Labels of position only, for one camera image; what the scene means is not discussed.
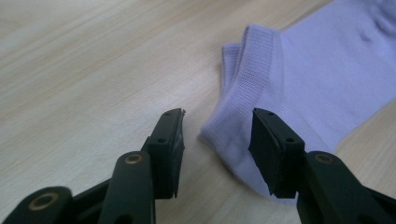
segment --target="folded sock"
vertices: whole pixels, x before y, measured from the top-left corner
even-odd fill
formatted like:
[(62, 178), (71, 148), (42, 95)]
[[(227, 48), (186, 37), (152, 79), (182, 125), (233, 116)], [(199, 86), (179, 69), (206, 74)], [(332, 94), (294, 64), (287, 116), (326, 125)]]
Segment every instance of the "folded sock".
[(282, 34), (249, 25), (240, 44), (223, 47), (221, 96), (200, 138), (268, 196), (248, 152), (252, 109), (277, 113), (306, 151), (334, 152), (396, 97), (395, 13), (391, 0), (339, 0)]

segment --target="fabric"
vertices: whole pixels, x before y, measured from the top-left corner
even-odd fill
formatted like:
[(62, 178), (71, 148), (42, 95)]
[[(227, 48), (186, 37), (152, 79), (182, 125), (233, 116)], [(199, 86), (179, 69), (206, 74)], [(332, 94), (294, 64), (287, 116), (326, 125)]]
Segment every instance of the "fabric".
[(334, 153), (396, 98), (396, 1), (334, 1), (284, 32), (251, 24), (222, 53), (221, 95), (199, 137), (269, 196), (248, 151), (253, 108), (277, 113), (305, 151)]

